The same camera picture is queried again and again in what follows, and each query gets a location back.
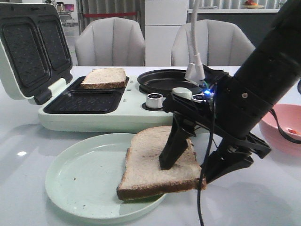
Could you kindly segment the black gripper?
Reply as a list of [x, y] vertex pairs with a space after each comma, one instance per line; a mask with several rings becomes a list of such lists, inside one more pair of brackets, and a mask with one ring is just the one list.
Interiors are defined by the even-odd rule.
[[253, 163], [251, 151], [264, 158], [271, 148], [250, 130], [277, 102], [274, 77], [271, 72], [240, 69], [230, 76], [223, 70], [206, 66], [205, 81], [214, 92], [214, 104], [170, 93], [163, 102], [163, 109], [174, 114], [173, 123], [159, 156], [160, 168], [171, 169], [187, 149], [187, 139], [196, 137], [195, 126], [208, 128], [212, 120], [215, 120], [215, 134], [223, 139], [201, 165], [207, 183], [248, 168]]

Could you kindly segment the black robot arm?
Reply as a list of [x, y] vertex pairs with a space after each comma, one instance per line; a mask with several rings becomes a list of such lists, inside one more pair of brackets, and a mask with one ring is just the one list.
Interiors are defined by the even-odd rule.
[[249, 167], [252, 153], [264, 158], [271, 148], [251, 129], [301, 78], [300, 49], [301, 3], [289, 0], [271, 31], [233, 76], [211, 81], [210, 88], [189, 99], [169, 94], [163, 108], [173, 113], [173, 124], [159, 156], [161, 169], [175, 164], [197, 125], [222, 138], [202, 163], [201, 174], [207, 182]]

